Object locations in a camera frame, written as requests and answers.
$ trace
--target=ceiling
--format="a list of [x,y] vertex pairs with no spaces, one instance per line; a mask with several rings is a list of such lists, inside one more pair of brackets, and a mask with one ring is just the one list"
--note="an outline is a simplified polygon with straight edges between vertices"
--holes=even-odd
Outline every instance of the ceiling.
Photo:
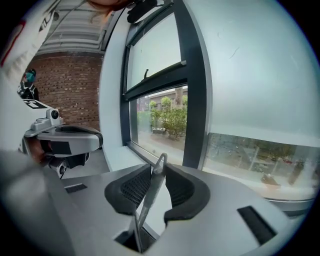
[[84,3],[71,11],[67,17],[59,24],[63,17],[83,0],[61,0],[56,8],[59,18],[52,22],[47,38],[36,55],[77,51],[103,53],[110,36],[108,28],[114,13],[106,23],[102,22],[101,16],[96,16],[96,11],[88,3]]

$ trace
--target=building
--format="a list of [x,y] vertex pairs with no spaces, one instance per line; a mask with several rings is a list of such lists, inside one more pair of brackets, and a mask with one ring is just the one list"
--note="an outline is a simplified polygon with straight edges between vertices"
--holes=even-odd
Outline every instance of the building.
[[[188,88],[182,89],[182,95],[188,95]],[[161,110],[161,99],[164,97],[169,97],[171,99],[171,107],[176,106],[176,93],[175,89],[169,89],[163,92],[154,93],[145,97],[141,97],[137,99],[136,106],[138,111],[148,111],[150,101],[154,101],[156,103],[156,109]]]

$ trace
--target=shrub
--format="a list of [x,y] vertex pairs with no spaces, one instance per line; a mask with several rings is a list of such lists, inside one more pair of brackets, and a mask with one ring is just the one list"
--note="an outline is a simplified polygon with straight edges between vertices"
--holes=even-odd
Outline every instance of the shrub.
[[154,109],[157,106],[157,103],[154,100],[151,100],[149,103],[150,109]]
[[157,110],[155,108],[151,109],[150,118],[151,118],[151,126],[153,128],[159,128],[159,119],[161,117],[161,110]]
[[182,96],[182,105],[184,107],[187,107],[188,106],[188,96],[187,95],[183,95]]
[[173,108],[164,109],[162,111],[163,127],[169,134],[170,139],[177,140],[186,132],[187,127],[187,109]]
[[165,108],[168,108],[171,106],[171,99],[167,96],[163,97],[161,99],[161,105]]

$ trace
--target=brick wall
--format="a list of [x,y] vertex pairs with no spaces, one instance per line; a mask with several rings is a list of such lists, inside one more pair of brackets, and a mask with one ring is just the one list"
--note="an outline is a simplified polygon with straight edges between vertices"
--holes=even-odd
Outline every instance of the brick wall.
[[58,52],[33,58],[42,103],[59,109],[66,124],[99,128],[98,92],[102,54]]

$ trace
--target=dark gray window frame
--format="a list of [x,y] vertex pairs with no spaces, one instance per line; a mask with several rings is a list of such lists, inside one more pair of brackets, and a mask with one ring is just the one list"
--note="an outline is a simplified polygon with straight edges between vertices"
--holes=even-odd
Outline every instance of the dark gray window frame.
[[[134,87],[127,89],[127,73],[130,47],[164,18],[174,13],[180,44],[181,62],[173,64],[156,74],[143,79]],[[122,144],[130,147],[141,158],[151,164],[154,158],[148,153],[141,154],[133,146],[138,138],[137,109],[135,99],[172,88],[188,85],[188,111],[183,166],[198,168],[202,166],[205,152],[207,118],[207,83],[205,61],[200,40],[192,18],[182,0],[170,2],[152,13],[142,24],[132,25],[128,33],[127,44],[123,53],[123,66],[120,88],[120,125]]]

